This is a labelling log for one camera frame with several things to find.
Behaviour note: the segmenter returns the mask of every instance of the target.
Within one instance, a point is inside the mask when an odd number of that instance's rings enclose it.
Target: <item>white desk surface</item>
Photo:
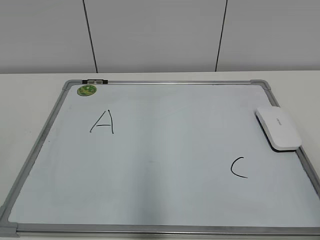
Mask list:
[[[295,121],[302,137],[303,148],[320,175],[320,71],[0,74],[0,205],[3,204],[47,120],[62,86],[70,79],[266,80],[280,106]]]

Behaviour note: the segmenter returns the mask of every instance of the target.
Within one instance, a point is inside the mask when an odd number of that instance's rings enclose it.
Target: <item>black vertical line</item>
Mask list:
[[[112,121],[112,116],[111,116],[111,113],[110,113],[110,110],[108,109],[108,112],[109,112],[109,115],[110,115],[110,118],[111,118],[111,130],[112,130],[112,134],[114,134],[114,122]]]
[[[88,28],[88,34],[89,34],[89,39],[90,39],[90,44],[91,44],[91,50],[92,50],[93,61],[94,61],[94,66],[95,66],[95,72],[98,73],[96,55],[95,55],[94,45],[92,43],[91,31],[90,31],[90,26],[89,26],[89,21],[88,21],[88,14],[87,14],[85,0],[82,0],[82,3],[83,3],[83,10],[84,10],[84,15],[85,15],[86,26]]]
[[[224,8],[224,15],[223,15],[223,21],[222,21],[222,27],[221,27],[219,48],[218,48],[218,53],[217,53],[217,55],[216,55],[216,62],[215,62],[215,70],[214,70],[215,72],[217,71],[217,67],[218,67],[218,59],[219,59],[219,54],[220,54],[220,47],[221,47],[222,35],[223,35],[223,32],[224,32],[226,12],[227,12],[227,5],[228,5],[228,0],[225,0],[225,8]]]

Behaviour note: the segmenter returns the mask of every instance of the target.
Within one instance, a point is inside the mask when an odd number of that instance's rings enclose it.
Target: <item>green sticker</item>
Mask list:
[[[76,91],[78,95],[86,97],[86,96],[91,96],[97,91],[97,88],[93,85],[84,85],[78,88]]]

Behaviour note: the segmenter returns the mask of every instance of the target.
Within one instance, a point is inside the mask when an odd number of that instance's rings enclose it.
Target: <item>whiteboard eraser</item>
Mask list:
[[[301,146],[294,122],[280,107],[258,107],[255,114],[274,149],[294,151]]]

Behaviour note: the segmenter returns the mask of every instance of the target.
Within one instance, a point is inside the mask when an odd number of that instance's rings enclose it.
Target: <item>whiteboard surface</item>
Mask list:
[[[10,222],[320,227],[294,152],[271,150],[256,85],[71,87]],[[90,129],[104,111],[98,124]]]

